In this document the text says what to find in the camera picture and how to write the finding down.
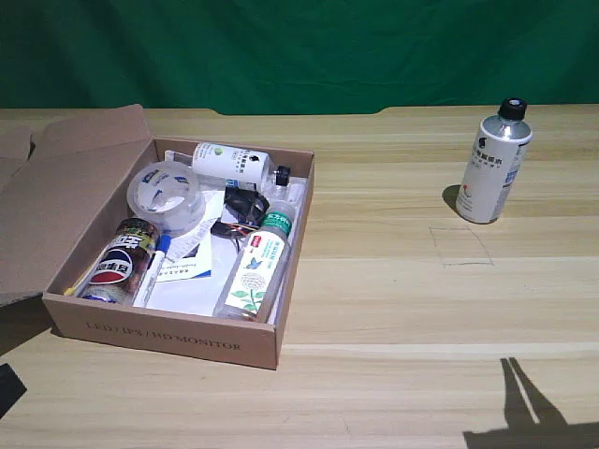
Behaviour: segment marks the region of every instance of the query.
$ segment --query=black bottle cap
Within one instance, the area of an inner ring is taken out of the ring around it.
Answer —
[[[291,168],[285,166],[278,166],[276,172],[275,184],[283,185],[284,187],[289,184],[289,178],[291,177]]]
[[[506,98],[499,107],[499,116],[507,120],[522,120],[526,113],[526,102],[521,98]]]

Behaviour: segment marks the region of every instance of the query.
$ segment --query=wood grain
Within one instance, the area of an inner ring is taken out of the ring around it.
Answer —
[[[491,444],[470,449],[583,447],[574,425],[599,423],[599,106],[530,107],[533,146],[504,215],[469,224],[442,194],[494,111],[148,110],[160,136],[315,151],[280,368],[45,331],[0,357],[28,387],[0,448],[466,448],[469,431]],[[79,113],[3,109],[0,132]],[[532,413],[536,427],[488,433],[510,419],[507,357],[568,426],[552,433]],[[585,428],[596,443],[584,447],[599,447]]]

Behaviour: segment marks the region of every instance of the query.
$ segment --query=white bottle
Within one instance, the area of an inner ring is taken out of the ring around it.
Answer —
[[[502,213],[533,138],[522,120],[525,112],[524,100],[506,98],[497,115],[480,123],[456,200],[456,210],[466,220],[487,224]]]
[[[264,194],[280,176],[289,178],[289,168],[276,167],[265,152],[199,143],[194,151],[192,169],[203,181],[216,181],[225,187],[239,187]]]
[[[267,322],[285,274],[291,250],[287,237],[295,216],[291,204],[271,201],[262,226],[246,238],[213,316]]]

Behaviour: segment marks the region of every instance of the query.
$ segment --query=soda can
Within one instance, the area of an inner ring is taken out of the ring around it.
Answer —
[[[123,220],[81,297],[131,305],[158,241],[158,229],[140,218]]]

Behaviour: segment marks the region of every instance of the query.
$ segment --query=clear packing tape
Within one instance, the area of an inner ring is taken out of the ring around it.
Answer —
[[[127,202],[136,216],[172,237],[193,229],[205,210],[197,175],[174,161],[143,168],[129,183]]]

